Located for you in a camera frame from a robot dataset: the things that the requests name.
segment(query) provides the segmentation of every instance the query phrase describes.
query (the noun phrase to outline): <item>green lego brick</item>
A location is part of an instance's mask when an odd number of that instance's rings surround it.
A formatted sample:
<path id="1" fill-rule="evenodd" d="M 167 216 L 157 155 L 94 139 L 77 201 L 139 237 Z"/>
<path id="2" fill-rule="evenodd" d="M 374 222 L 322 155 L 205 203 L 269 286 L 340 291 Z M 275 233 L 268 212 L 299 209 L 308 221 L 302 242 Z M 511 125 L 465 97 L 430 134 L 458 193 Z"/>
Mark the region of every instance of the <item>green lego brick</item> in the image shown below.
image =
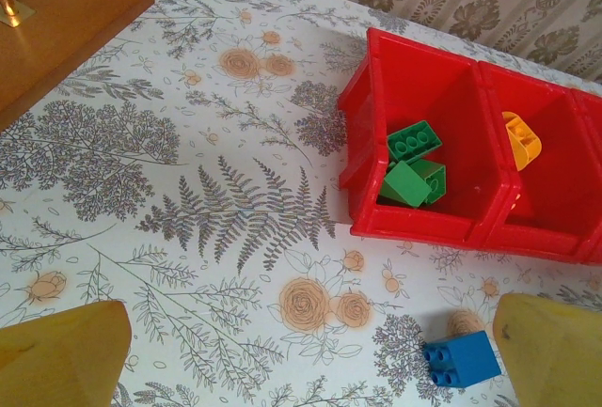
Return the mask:
<path id="1" fill-rule="evenodd" d="M 380 195 L 410 207 L 419 207 L 431 188 L 407 163 L 400 161 L 385 176 Z"/>
<path id="2" fill-rule="evenodd" d="M 431 188 L 431 194 L 426 197 L 424 203 L 431 205 L 445 195 L 445 165 L 433 163 L 428 160 L 417 160 L 412 163 L 410 167 L 426 181 Z"/>
<path id="3" fill-rule="evenodd" d="M 387 138 L 388 154 L 394 161 L 412 164 L 427 153 L 441 146 L 441 139 L 435 134 L 426 120 L 422 120 L 403 130 L 392 133 Z"/>

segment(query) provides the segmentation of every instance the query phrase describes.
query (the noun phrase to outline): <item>yellow toy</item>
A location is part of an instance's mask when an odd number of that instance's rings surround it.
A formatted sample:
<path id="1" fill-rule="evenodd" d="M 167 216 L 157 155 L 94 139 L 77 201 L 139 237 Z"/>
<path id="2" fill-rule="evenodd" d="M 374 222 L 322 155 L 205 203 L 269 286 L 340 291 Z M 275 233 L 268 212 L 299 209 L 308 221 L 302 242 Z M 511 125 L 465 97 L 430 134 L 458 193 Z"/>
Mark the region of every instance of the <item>yellow toy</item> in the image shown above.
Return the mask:
<path id="1" fill-rule="evenodd" d="M 0 405 L 108 407 L 131 338 L 117 301 L 0 329 Z"/>
<path id="2" fill-rule="evenodd" d="M 520 407 L 602 405 L 602 314 L 504 294 L 493 333 Z"/>
<path id="3" fill-rule="evenodd" d="M 523 170 L 542 151 L 542 141 L 517 114 L 505 111 L 502 113 L 506 131 L 515 156 L 516 168 Z"/>

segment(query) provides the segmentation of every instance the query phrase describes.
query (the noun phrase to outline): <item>blue duplo block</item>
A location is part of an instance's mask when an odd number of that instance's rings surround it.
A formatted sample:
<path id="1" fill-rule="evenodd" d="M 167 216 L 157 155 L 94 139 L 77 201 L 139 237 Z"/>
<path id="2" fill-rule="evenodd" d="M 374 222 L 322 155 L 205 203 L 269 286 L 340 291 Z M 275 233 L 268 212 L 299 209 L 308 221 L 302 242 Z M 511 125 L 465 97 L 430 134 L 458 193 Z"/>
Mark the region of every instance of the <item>blue duplo block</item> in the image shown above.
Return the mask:
<path id="1" fill-rule="evenodd" d="M 466 388 L 501 374 L 485 331 L 427 343 L 422 355 L 438 386 Z"/>

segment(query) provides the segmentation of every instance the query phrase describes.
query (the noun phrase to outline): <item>red plastic bin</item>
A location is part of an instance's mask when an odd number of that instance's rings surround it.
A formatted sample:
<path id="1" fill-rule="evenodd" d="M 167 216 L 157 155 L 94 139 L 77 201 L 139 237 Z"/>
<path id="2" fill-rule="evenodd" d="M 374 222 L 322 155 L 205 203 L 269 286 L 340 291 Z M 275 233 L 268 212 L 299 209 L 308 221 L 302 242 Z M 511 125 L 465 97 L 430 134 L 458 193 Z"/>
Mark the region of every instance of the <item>red plastic bin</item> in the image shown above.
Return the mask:
<path id="1" fill-rule="evenodd" d="M 602 105 L 590 105 L 599 101 L 369 29 L 368 53 L 339 98 L 352 234 L 602 263 Z M 521 172 L 502 111 L 542 139 Z M 424 119 L 443 142 L 428 159 L 446 165 L 447 194 L 417 210 L 381 203 L 388 134 Z"/>
<path id="2" fill-rule="evenodd" d="M 515 71 L 479 64 L 496 114 L 518 114 L 543 147 L 531 164 L 515 171 L 521 197 L 504 206 L 505 217 L 485 246 L 585 261 L 602 237 L 602 167 L 573 94 Z M 507 137 L 500 143 L 510 148 Z M 511 152 L 504 154 L 512 158 Z"/>
<path id="3" fill-rule="evenodd" d="M 477 63 L 373 28 L 368 43 L 339 98 L 349 152 L 340 186 L 349 191 L 352 234 L 481 246 L 518 187 L 505 170 Z M 419 210 L 380 204 L 388 134 L 423 119 L 443 141 L 428 158 L 446 165 L 447 194 Z"/>

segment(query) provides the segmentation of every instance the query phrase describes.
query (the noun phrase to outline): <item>table surface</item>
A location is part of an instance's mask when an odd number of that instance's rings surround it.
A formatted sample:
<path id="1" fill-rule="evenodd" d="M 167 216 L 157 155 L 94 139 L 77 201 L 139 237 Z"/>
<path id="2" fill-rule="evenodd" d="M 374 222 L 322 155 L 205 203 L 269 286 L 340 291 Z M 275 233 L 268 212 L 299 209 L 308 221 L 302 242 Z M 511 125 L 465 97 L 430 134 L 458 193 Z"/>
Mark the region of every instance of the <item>table surface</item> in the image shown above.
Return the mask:
<path id="1" fill-rule="evenodd" d="M 121 407 L 516 406 L 505 374 L 434 386 L 421 344 L 461 307 L 492 338 L 510 291 L 602 310 L 602 270 L 350 236 L 368 26 L 602 93 L 344 0 L 157 0 L 0 135 L 0 327 L 122 300 Z"/>

